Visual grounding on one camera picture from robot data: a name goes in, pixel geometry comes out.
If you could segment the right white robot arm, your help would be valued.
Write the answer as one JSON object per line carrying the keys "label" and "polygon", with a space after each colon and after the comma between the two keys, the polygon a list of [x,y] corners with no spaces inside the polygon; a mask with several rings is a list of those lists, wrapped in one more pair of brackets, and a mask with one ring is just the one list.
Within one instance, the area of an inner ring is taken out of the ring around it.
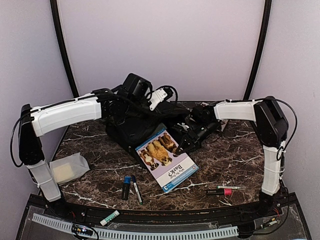
{"label": "right white robot arm", "polygon": [[176,155],[193,152],[223,120],[243,120],[254,124],[254,132],[264,153],[263,182],[255,213],[266,217],[275,208],[275,196],[284,187],[285,152],[292,140],[288,137],[289,122],[280,107],[282,101],[273,96],[252,100],[231,100],[195,106],[190,117],[200,124],[196,129],[188,128],[182,137]]}

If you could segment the sticky notes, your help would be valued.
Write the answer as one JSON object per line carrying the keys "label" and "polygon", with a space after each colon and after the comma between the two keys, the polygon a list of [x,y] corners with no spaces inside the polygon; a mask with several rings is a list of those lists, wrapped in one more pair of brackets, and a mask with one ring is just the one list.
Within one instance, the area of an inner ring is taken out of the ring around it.
{"label": "sticky notes", "polygon": [[58,185],[76,180],[90,170],[87,160],[79,152],[51,161],[49,167]]}

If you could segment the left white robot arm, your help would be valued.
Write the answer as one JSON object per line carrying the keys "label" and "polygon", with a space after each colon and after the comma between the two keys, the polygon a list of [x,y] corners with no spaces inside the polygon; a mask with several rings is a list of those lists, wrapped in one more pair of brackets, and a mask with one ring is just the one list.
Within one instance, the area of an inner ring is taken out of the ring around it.
{"label": "left white robot arm", "polygon": [[60,218],[67,218],[70,206],[62,198],[61,190],[45,161],[40,137],[54,130],[106,117],[125,116],[130,108],[137,113],[151,114],[163,100],[162,90],[153,90],[152,84],[133,73],[113,89],[101,88],[62,102],[46,106],[21,108],[14,125],[18,130],[18,155],[36,180],[51,210]]}

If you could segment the black student backpack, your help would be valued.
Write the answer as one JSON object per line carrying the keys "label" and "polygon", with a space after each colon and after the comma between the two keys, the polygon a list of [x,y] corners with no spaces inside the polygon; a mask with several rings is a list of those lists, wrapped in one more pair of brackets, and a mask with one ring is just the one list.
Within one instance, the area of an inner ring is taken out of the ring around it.
{"label": "black student backpack", "polygon": [[157,111],[163,113],[173,110],[169,116],[157,118],[154,116],[140,115],[127,116],[120,119],[115,116],[113,122],[106,124],[107,135],[120,145],[131,157],[136,160],[143,168],[145,167],[142,159],[136,152],[136,147],[141,145],[149,137],[153,136],[161,129],[165,128],[176,142],[182,140],[185,134],[182,130],[174,129],[177,124],[185,123],[190,111],[181,104],[174,106],[169,102],[160,103]]}

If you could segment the dog picture book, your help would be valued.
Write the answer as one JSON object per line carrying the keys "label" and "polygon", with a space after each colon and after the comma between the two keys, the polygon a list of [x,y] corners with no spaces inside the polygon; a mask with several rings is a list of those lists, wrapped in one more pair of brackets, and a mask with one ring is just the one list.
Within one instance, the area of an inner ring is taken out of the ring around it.
{"label": "dog picture book", "polygon": [[186,154],[176,154],[178,143],[162,128],[135,148],[164,193],[169,193],[199,170]]}

